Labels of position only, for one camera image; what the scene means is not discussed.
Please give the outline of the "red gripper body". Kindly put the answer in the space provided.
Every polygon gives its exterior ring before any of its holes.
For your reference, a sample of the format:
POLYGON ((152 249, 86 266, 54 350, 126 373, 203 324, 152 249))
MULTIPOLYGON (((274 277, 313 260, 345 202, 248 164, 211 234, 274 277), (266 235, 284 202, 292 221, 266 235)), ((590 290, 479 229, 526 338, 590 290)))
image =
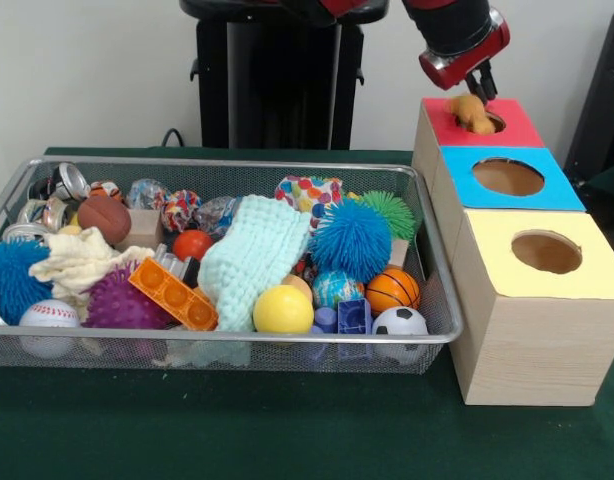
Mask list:
POLYGON ((419 63, 431 82, 442 90, 457 86, 468 74, 481 84, 479 66, 489 62, 510 42, 506 20, 497 9, 489 12, 491 28, 485 38, 473 49, 454 56, 438 56, 427 49, 419 55, 419 63))

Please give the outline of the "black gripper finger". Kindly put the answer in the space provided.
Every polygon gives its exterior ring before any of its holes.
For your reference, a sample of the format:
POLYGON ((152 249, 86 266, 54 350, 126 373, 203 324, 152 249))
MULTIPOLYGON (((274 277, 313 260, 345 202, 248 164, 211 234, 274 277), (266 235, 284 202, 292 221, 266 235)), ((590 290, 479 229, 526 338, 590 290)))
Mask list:
POLYGON ((498 94, 498 90, 491 71, 491 64, 483 62, 479 66, 481 74, 481 87, 487 100, 494 100, 498 94))
POLYGON ((478 97, 483 104, 487 103, 487 94, 485 92, 484 87, 478 82, 478 80, 474 77, 473 74, 468 74, 465 77, 465 83, 468 87, 469 92, 478 97))

